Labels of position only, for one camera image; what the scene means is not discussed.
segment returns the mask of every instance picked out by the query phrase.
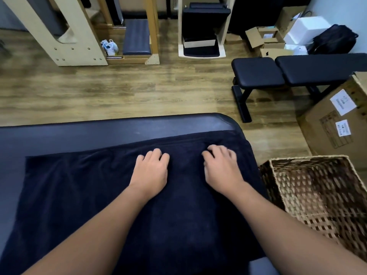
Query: wicker basket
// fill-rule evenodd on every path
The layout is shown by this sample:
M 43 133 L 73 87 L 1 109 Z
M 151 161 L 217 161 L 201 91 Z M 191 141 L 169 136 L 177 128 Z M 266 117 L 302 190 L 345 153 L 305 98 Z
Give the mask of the wicker basket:
M 367 261 L 367 190 L 347 156 L 276 158 L 260 171 L 275 205 Z

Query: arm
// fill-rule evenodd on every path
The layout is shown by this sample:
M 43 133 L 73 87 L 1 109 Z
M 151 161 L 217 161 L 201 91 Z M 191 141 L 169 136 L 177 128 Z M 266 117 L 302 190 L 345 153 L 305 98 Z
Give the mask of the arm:
M 167 183 L 170 157 L 161 155 L 156 148 L 138 156 L 129 186 L 24 274 L 111 274 L 135 218 Z
M 367 274 L 367 263 L 277 208 L 243 181 L 236 154 L 203 152 L 207 183 L 242 213 L 264 252 L 284 275 Z

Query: black backpack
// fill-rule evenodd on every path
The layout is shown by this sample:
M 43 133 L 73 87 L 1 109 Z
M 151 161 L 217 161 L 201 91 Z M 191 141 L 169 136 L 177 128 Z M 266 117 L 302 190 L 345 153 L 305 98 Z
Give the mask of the black backpack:
M 314 37 L 308 46 L 309 54 L 346 54 L 356 44 L 358 35 L 345 25 L 333 25 Z

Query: navy towel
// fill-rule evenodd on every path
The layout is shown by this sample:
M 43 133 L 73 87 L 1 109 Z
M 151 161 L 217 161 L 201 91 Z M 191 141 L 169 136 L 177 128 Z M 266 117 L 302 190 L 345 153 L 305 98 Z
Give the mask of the navy towel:
M 113 274 L 247 273 L 264 253 L 238 210 L 205 182 L 201 152 L 210 144 L 234 150 L 244 179 L 266 196 L 251 146 L 234 131 L 28 157 L 0 274 L 21 274 L 100 212 L 128 186 L 136 157 L 154 148 L 171 156 L 168 182 L 136 218 Z

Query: wooden floor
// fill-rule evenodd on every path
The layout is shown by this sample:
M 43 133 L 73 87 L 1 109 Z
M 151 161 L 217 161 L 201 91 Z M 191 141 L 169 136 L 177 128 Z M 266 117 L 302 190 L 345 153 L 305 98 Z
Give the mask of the wooden floor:
M 255 90 L 241 123 L 231 86 L 231 61 L 249 57 L 245 44 L 227 58 L 178 58 L 177 21 L 160 20 L 159 66 L 57 67 L 27 32 L 0 30 L 11 57 L 0 55 L 0 126 L 219 112 L 235 119 L 257 162 L 310 155 L 296 114 L 310 105 L 305 89 Z

